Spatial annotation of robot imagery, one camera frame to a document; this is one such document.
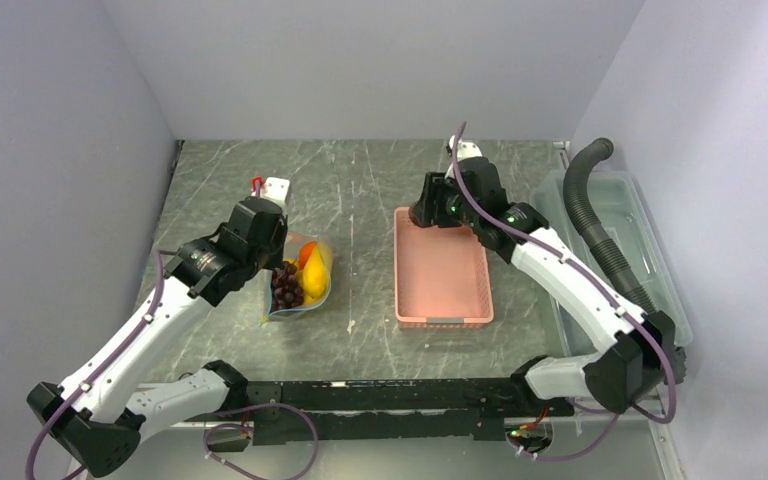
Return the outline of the orange fruit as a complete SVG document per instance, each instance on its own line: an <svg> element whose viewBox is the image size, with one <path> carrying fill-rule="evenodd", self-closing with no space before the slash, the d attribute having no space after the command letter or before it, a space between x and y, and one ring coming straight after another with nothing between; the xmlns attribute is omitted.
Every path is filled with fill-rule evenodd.
<svg viewBox="0 0 768 480"><path fill-rule="evenodd" d="M298 266L303 268L306 263L308 262L310 256L312 255L314 249L318 246L317 241L310 241L305 243L298 252L297 260L298 260Z"/></svg>

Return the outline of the dark red grape bunch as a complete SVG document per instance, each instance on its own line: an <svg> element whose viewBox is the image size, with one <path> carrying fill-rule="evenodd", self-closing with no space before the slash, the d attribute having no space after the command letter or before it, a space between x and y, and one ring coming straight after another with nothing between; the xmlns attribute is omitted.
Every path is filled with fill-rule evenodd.
<svg viewBox="0 0 768 480"><path fill-rule="evenodd" d="M287 260L272 270L270 281L272 312L294 309L303 305L304 290L297 278L298 273L297 263Z"/></svg>

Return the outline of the pink perforated plastic basket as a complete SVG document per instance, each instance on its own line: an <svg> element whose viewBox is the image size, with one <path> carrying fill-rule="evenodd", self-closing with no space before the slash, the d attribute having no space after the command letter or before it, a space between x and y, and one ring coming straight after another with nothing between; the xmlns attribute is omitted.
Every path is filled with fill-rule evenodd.
<svg viewBox="0 0 768 480"><path fill-rule="evenodd" d="M394 211L395 315L402 328L482 328L494 319L486 251L467 227L420 228Z"/></svg>

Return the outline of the clear zip bag blue zipper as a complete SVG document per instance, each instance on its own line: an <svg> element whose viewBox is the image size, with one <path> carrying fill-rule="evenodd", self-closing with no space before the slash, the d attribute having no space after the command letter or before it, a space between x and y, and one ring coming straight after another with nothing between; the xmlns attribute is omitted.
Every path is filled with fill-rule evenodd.
<svg viewBox="0 0 768 480"><path fill-rule="evenodd" d="M333 261L331 246L322 236L290 232L278 266L261 273L262 322L290 319L322 306L333 285Z"/></svg>

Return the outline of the yellow mango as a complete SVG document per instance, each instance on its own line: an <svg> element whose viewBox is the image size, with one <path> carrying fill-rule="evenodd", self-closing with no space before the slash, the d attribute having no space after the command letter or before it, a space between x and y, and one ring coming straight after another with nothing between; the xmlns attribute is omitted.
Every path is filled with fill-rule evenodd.
<svg viewBox="0 0 768 480"><path fill-rule="evenodd" d="M330 269L333 265L333 255L330 249L318 246L314 249L306 265L299 267L297 278L304 290L304 304L320 301L330 286Z"/></svg>

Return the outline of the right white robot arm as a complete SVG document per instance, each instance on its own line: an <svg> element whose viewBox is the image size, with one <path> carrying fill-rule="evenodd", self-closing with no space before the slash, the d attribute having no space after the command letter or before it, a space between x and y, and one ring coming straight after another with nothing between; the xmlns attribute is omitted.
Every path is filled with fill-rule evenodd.
<svg viewBox="0 0 768 480"><path fill-rule="evenodd" d="M485 157L428 172L405 214L418 229L461 231L535 280L578 323L594 346L586 355L536 357L515 373L517 411L534 415L556 398L591 398L622 414L656 384L674 377L667 350L675 325L616 291L567 247L532 205L508 200L497 167Z"/></svg>

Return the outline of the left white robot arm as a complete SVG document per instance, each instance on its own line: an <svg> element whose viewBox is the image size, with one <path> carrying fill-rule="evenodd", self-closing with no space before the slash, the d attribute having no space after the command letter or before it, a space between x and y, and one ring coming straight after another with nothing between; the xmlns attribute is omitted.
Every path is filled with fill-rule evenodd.
<svg viewBox="0 0 768 480"><path fill-rule="evenodd" d="M41 434L68 451L81 471L101 478L171 425L212 412L224 420L239 417L248 381L222 360L154 392L138 387L164 352L228 294L280 264L287 233L286 200L250 195L213 233L159 262L151 296L120 330L74 373L28 394Z"/></svg>

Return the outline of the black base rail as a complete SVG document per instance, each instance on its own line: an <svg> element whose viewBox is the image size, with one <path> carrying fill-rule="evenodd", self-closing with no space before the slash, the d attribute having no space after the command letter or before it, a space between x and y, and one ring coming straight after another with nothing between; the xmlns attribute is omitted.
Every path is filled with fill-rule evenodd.
<svg viewBox="0 0 768 480"><path fill-rule="evenodd" d="M252 381L247 398L198 420L248 420L257 446L322 440L470 437L501 441L537 418L570 417L509 377L414 380Z"/></svg>

